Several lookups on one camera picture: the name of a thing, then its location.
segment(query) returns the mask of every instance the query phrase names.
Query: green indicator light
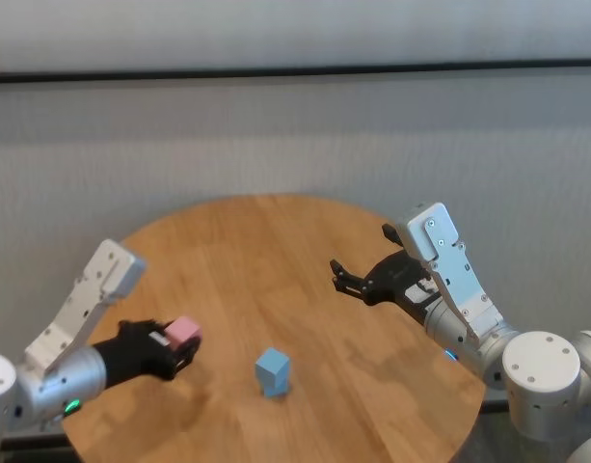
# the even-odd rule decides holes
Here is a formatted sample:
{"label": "green indicator light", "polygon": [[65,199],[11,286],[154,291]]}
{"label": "green indicator light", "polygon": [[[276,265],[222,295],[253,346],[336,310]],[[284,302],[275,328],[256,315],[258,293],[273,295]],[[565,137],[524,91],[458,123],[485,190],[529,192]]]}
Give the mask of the green indicator light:
{"label": "green indicator light", "polygon": [[66,409],[64,410],[64,413],[65,414],[72,413],[74,410],[76,410],[80,406],[81,406],[81,401],[78,398],[75,398],[71,403],[69,403],[66,406]]}

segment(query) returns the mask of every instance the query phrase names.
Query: blue block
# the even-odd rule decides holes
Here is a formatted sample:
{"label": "blue block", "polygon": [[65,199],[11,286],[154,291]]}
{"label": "blue block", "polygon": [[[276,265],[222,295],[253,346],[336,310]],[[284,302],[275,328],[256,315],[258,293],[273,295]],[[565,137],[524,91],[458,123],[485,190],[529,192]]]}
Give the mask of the blue block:
{"label": "blue block", "polygon": [[263,388],[263,395],[267,398],[277,397],[278,395],[284,395],[286,393],[288,393],[288,381],[284,381],[276,388]]}
{"label": "blue block", "polygon": [[263,390],[274,390],[288,383],[290,359],[280,351],[270,347],[261,355],[255,364],[256,379]]}

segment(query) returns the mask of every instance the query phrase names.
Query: blue indicator light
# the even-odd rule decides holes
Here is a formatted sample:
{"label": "blue indicator light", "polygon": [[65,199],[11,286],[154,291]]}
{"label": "blue indicator light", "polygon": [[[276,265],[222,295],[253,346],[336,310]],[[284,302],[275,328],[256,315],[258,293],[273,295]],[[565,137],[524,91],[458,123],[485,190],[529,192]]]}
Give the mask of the blue indicator light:
{"label": "blue indicator light", "polygon": [[458,356],[456,354],[454,354],[453,352],[451,352],[450,350],[445,350],[445,355],[447,357],[449,357],[451,360],[453,360],[454,362],[458,361]]}

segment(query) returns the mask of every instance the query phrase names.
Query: round wooden table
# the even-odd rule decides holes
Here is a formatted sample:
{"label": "round wooden table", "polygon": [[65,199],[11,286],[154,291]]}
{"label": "round wooden table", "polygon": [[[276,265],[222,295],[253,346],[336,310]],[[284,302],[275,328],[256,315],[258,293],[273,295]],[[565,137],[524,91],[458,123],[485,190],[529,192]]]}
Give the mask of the round wooden table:
{"label": "round wooden table", "polygon": [[[137,378],[65,420],[93,462],[442,462],[467,438],[484,387],[395,305],[337,293],[329,261],[365,274],[395,252],[385,219],[302,196],[233,198],[160,219],[125,240],[148,262],[101,320],[188,314],[203,329],[175,381]],[[291,390],[267,399],[255,361],[291,358]]]}

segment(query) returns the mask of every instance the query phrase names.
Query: pink cube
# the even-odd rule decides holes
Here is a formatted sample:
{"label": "pink cube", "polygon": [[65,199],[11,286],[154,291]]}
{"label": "pink cube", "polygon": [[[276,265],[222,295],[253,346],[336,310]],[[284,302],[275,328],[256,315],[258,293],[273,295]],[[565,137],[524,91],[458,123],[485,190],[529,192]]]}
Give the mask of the pink cube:
{"label": "pink cube", "polygon": [[171,343],[171,349],[177,350],[191,338],[202,338],[201,326],[187,316],[181,316],[164,330]]}

